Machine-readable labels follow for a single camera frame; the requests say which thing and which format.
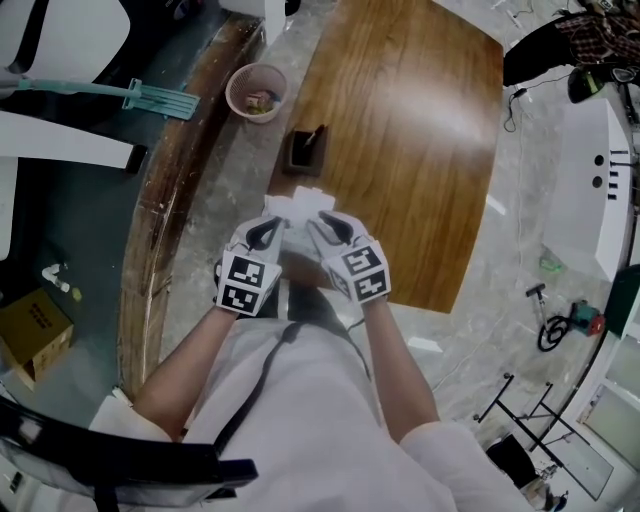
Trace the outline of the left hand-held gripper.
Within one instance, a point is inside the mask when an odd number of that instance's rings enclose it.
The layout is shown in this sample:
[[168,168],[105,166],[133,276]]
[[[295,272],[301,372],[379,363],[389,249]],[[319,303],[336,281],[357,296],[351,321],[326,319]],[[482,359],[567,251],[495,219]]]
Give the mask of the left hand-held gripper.
[[280,278],[278,264],[291,222],[263,216],[248,222],[245,243],[229,243],[223,252],[215,305],[256,317]]

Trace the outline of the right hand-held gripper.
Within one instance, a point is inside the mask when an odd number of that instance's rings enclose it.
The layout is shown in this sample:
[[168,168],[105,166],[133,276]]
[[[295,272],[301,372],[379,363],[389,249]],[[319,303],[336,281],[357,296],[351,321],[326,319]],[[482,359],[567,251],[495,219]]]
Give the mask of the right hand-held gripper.
[[347,299],[364,304],[391,292],[384,251],[358,218],[321,210],[306,227],[331,284]]

